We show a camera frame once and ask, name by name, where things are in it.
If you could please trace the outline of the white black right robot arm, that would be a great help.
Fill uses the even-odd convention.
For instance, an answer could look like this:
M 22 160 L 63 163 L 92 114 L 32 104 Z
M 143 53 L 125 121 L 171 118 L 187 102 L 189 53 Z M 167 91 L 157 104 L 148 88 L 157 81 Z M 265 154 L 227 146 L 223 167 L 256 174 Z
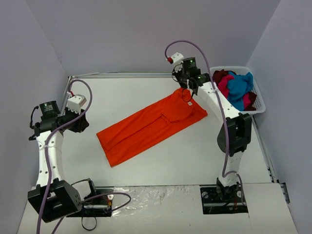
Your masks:
M 205 101 L 221 122 L 217 144 L 225 153 L 225 159 L 216 179 L 216 195 L 219 200 L 228 202 L 240 188 L 238 172 L 243 153 L 251 142 L 251 116 L 241 113 L 230 104 L 210 74 L 202 73 L 197 67 L 194 57 L 184 58 L 182 54 L 175 54 L 168 57 L 167 61 L 174 65 L 172 75 L 180 86 Z

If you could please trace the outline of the orange t shirt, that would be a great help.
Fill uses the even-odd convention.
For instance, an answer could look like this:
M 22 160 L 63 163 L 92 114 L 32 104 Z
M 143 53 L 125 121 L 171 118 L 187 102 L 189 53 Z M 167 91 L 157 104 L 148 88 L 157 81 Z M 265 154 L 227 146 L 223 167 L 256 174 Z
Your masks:
M 190 91 L 176 89 L 167 97 L 97 133 L 111 167 L 148 150 L 208 115 Z

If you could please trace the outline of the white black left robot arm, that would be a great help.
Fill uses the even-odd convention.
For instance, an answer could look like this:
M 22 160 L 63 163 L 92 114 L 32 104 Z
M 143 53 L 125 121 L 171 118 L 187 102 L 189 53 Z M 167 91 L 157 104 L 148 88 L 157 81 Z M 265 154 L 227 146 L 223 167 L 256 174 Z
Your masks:
M 39 176 L 36 187 L 28 192 L 28 201 L 45 223 L 78 213 L 82 201 L 96 202 L 98 191 L 91 179 L 71 185 L 64 179 L 62 166 L 63 133 L 69 130 L 83 132 L 89 123 L 85 110 L 78 105 L 74 110 L 65 108 L 62 115 L 57 103 L 50 101 L 36 106 L 41 110 L 41 121 L 30 123 L 34 134 L 29 140 L 37 141 L 39 147 Z

